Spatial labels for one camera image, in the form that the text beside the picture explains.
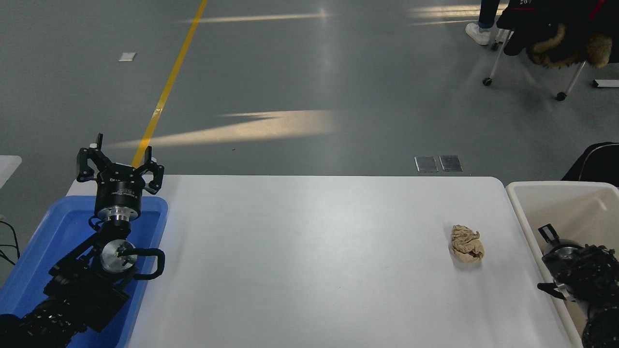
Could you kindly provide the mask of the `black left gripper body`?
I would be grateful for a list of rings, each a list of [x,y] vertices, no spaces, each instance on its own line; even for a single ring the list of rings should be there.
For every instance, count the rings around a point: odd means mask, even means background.
[[[141,209],[145,181],[134,167],[120,165],[106,168],[97,174],[96,181],[96,210],[114,206]]]

